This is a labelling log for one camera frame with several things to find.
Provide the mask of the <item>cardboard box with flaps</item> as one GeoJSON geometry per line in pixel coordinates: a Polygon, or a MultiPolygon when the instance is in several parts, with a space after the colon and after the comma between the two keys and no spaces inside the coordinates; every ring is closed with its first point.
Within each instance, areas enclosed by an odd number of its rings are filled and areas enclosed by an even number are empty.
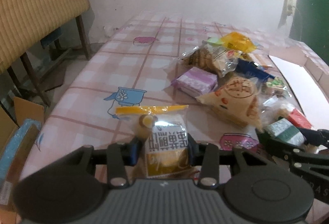
{"type": "Polygon", "coordinates": [[[328,66],[303,43],[261,47],[252,59],[284,78],[295,104],[314,129],[328,129],[328,66]]]}

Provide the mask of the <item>light green snack packet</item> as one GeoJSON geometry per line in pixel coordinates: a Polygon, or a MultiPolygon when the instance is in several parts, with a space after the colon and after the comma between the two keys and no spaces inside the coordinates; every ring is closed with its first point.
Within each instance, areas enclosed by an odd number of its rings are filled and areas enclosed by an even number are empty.
{"type": "Polygon", "coordinates": [[[217,38],[217,37],[209,37],[206,40],[203,40],[202,43],[208,43],[210,45],[223,45],[224,42],[221,38],[217,38]]]}

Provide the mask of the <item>beige round-logo pastry bag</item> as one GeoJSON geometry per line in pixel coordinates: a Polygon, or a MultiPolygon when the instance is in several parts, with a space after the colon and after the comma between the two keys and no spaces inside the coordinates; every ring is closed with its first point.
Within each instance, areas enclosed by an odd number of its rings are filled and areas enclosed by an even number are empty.
{"type": "Polygon", "coordinates": [[[223,116],[262,131],[259,91],[250,79],[235,76],[216,91],[196,97],[199,103],[216,108],[223,116]]]}

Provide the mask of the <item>green wooden door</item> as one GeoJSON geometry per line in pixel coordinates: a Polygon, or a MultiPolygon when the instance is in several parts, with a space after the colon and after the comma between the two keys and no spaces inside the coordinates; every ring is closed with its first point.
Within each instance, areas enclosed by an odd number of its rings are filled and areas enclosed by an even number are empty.
{"type": "Polygon", "coordinates": [[[289,37],[304,42],[328,63],[328,0],[297,0],[289,37]]]}

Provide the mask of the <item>blue snack packet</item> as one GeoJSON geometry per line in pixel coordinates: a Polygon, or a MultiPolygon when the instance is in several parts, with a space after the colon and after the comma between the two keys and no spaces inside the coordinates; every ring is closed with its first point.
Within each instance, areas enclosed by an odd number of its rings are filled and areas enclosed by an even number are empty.
{"type": "Polygon", "coordinates": [[[238,59],[235,72],[243,74],[246,78],[257,78],[262,82],[275,79],[275,76],[265,72],[264,69],[256,65],[256,63],[243,59],[238,59]]]}

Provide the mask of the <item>yellow-sealed egg yolk pastry packet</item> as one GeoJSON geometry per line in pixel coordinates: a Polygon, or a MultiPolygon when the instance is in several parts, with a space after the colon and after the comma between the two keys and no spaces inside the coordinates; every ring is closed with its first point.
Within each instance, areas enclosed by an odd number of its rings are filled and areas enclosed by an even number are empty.
{"type": "Polygon", "coordinates": [[[186,115],[188,105],[117,107],[115,115],[125,121],[142,142],[138,162],[146,178],[190,177],[186,115]]]}

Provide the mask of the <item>green white snack packet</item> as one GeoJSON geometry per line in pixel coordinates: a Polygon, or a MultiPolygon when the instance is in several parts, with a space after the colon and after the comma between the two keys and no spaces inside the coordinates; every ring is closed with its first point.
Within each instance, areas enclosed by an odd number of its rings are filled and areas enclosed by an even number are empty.
{"type": "Polygon", "coordinates": [[[267,125],[264,127],[264,131],[271,138],[277,138],[295,146],[301,146],[306,141],[300,130],[285,118],[267,125]]]}

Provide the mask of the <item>wooden chair with woven cushion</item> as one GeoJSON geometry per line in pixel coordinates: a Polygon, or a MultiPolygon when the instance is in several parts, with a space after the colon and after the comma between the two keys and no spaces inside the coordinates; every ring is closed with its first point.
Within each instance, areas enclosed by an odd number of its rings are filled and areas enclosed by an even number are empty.
{"type": "Polygon", "coordinates": [[[32,68],[27,50],[75,19],[82,49],[89,59],[90,49],[82,21],[82,13],[89,8],[89,0],[1,0],[1,72],[13,74],[11,65],[21,59],[37,95],[44,104],[50,105],[32,68]]]}

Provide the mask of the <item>red label clear snack packet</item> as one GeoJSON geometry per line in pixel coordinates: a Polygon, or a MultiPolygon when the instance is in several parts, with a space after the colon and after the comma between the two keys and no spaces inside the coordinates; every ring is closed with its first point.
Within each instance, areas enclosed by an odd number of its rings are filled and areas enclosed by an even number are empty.
{"type": "Polygon", "coordinates": [[[281,119],[288,120],[298,128],[313,129],[313,125],[306,116],[290,102],[267,100],[262,104],[261,120],[263,125],[269,125],[281,119]]]}

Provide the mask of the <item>pink checkered tablecloth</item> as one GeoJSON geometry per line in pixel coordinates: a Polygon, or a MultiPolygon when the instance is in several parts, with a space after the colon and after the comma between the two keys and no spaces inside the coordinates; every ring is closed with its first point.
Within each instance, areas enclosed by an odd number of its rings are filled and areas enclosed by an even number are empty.
{"type": "Polygon", "coordinates": [[[328,91],[328,66],[302,42],[217,22],[141,13],[102,46],[68,87],[45,122],[22,177],[83,145],[102,149],[114,142],[130,141],[133,133],[114,117],[120,105],[187,105],[187,129],[195,140],[221,148],[253,145],[257,137],[252,127],[241,129],[222,122],[212,110],[171,86],[171,81],[185,71],[178,63],[183,53],[209,37],[234,31],[257,44],[260,59],[277,56],[304,66],[322,90],[328,91]]]}

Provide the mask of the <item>cardboard box on floor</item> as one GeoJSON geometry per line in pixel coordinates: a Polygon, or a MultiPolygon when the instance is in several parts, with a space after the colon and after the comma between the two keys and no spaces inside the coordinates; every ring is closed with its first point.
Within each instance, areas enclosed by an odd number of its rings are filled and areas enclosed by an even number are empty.
{"type": "Polygon", "coordinates": [[[16,119],[1,109],[1,223],[16,223],[13,189],[44,124],[44,107],[14,97],[16,119]]]}

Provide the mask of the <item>orange yellow crinkly snack bag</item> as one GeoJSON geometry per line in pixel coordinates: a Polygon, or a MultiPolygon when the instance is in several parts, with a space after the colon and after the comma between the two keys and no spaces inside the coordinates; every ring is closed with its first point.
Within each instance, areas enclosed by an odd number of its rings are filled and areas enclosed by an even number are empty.
{"type": "Polygon", "coordinates": [[[241,51],[243,53],[251,53],[256,50],[256,46],[251,39],[239,32],[231,32],[223,36],[220,40],[228,49],[241,51]]]}

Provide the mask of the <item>clear cookie packet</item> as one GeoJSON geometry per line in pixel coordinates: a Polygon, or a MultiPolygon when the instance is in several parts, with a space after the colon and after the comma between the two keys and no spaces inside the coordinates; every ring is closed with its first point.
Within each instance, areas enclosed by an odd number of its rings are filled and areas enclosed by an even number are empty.
{"type": "Polygon", "coordinates": [[[242,54],[241,51],[207,43],[191,52],[183,53],[180,60],[185,66],[200,68],[223,78],[227,73],[235,70],[242,54]]]}

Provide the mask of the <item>purple wafer snack packet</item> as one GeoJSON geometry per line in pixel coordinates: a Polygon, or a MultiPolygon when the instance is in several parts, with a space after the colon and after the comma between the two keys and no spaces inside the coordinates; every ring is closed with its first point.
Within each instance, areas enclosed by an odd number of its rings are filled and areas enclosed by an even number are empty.
{"type": "Polygon", "coordinates": [[[171,81],[171,86],[191,97],[198,97],[214,91],[218,86],[218,77],[197,67],[190,68],[181,76],[171,81]]]}

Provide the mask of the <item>green label cracker packet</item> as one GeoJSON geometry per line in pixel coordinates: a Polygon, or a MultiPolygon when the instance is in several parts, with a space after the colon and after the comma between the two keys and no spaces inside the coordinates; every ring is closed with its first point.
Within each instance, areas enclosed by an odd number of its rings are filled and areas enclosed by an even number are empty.
{"type": "Polygon", "coordinates": [[[291,94],[282,78],[275,77],[268,80],[264,85],[264,91],[269,95],[276,95],[278,97],[291,97],[291,94]]]}

